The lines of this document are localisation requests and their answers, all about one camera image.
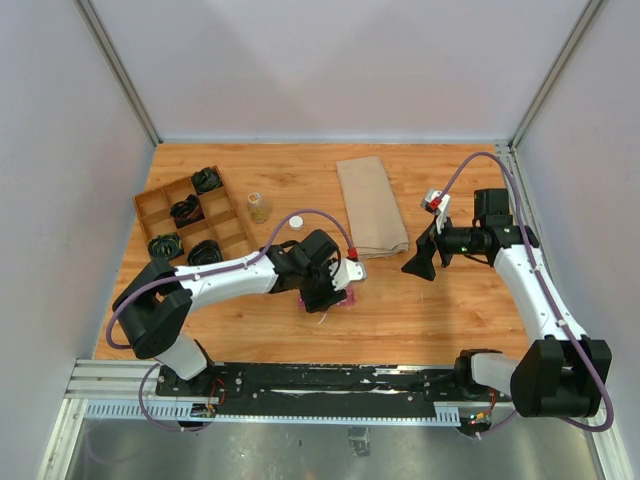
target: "small glass bottle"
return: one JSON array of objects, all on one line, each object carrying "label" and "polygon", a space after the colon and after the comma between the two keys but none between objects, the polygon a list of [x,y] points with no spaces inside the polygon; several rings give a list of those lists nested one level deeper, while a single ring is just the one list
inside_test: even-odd
[{"label": "small glass bottle", "polygon": [[249,194],[247,207],[253,223],[264,223],[269,218],[269,205],[260,193],[253,192]]}]

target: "white wall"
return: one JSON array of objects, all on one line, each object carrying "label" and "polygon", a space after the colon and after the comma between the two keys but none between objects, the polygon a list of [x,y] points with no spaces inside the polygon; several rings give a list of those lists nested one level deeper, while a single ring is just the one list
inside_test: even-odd
[{"label": "white wall", "polygon": [[35,478],[151,144],[70,0],[0,4],[0,476]]},{"label": "white wall", "polygon": [[640,3],[606,4],[520,148],[561,293],[613,350],[608,385],[640,475]]},{"label": "white wall", "polygon": [[94,0],[165,140],[506,139],[585,0]]}]

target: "white bottle cap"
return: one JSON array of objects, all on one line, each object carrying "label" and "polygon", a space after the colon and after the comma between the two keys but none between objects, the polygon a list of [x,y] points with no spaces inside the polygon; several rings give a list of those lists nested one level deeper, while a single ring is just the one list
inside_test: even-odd
[{"label": "white bottle cap", "polygon": [[293,230],[300,230],[302,228],[302,225],[304,224],[302,217],[299,217],[298,215],[291,217],[289,219],[289,226],[293,229]]}]

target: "folded cloth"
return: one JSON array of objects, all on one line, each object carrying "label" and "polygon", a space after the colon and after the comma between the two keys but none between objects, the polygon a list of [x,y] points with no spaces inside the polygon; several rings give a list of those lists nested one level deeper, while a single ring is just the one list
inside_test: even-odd
[{"label": "folded cloth", "polygon": [[388,257],[409,249],[409,237],[379,157],[336,164],[353,243],[361,259]]}]

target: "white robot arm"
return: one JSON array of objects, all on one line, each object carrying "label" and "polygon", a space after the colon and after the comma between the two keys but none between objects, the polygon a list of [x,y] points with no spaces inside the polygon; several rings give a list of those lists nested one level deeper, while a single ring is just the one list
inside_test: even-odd
[{"label": "white robot arm", "polygon": [[[294,289],[300,291],[307,312],[325,311],[346,299],[350,282],[366,278],[364,265],[353,255],[332,260],[337,250],[325,232],[315,230],[300,243],[273,245],[212,265],[174,268],[164,259],[154,259],[120,295],[113,310],[118,311],[138,358],[156,358],[190,380],[207,367],[207,357],[181,333],[188,315],[230,298]],[[153,288],[137,294],[149,285]]]},{"label": "white robot arm", "polygon": [[[456,361],[457,383],[486,385],[506,393],[522,416],[595,415],[601,394],[565,328],[579,340],[603,382],[611,363],[611,351],[605,341],[588,338],[571,315],[544,267],[535,235],[526,227],[536,271],[532,268],[522,231],[513,225],[509,214],[508,191],[476,191],[471,228],[452,225],[448,217],[449,195],[442,199],[440,196],[440,191],[432,189],[422,202],[423,208],[436,218],[416,241],[418,253],[402,268],[403,272],[434,280],[432,259],[436,251],[443,267],[456,254],[485,255],[511,292],[530,345],[521,361],[495,351],[463,351]],[[538,274],[562,312],[562,325],[542,291]]]}]

